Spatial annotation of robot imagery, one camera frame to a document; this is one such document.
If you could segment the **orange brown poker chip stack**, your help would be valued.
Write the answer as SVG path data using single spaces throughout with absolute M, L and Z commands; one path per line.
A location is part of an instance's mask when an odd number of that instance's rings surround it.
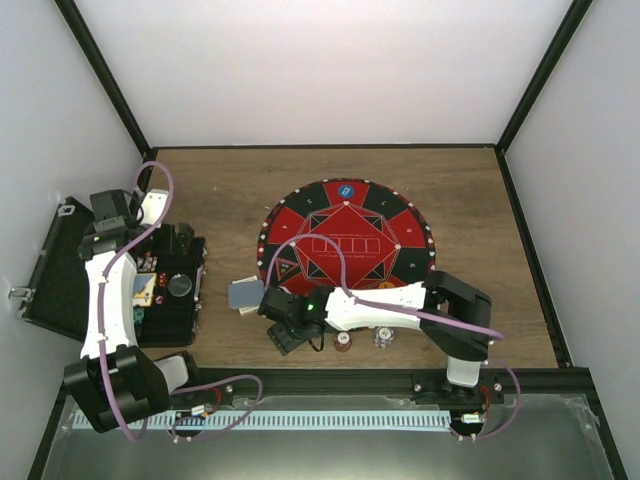
M 334 338 L 334 348 L 340 352 L 347 352 L 352 346 L 351 335 L 348 332 L 339 332 Z

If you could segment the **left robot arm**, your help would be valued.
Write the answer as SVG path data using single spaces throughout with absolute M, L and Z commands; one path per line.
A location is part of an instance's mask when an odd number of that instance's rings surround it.
M 171 395 L 191 404 L 204 392 L 189 354 L 153 361 L 135 335 L 138 267 L 130 252 L 158 231 L 172 198 L 153 189 L 136 195 L 135 209 L 123 190 L 90 198 L 95 219 L 78 248 L 89 283 L 87 329 L 79 361 L 64 369 L 64 385 L 98 433 L 166 411 Z

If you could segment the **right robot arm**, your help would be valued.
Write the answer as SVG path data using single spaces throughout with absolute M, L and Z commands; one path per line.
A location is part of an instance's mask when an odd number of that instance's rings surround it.
M 444 271 L 402 287 L 346 290 L 317 287 L 307 295 L 266 289 L 257 313 L 273 322 L 268 336 L 287 355 L 325 333 L 358 329 L 407 329 L 426 335 L 447 356 L 444 389 L 458 403 L 480 390 L 480 368 L 490 342 L 489 295 Z

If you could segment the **blue small blind button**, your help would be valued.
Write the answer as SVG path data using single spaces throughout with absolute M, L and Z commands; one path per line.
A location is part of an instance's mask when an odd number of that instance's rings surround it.
M 352 185 L 343 184 L 338 187 L 337 193 L 343 199 L 350 199 L 355 194 L 355 188 Z

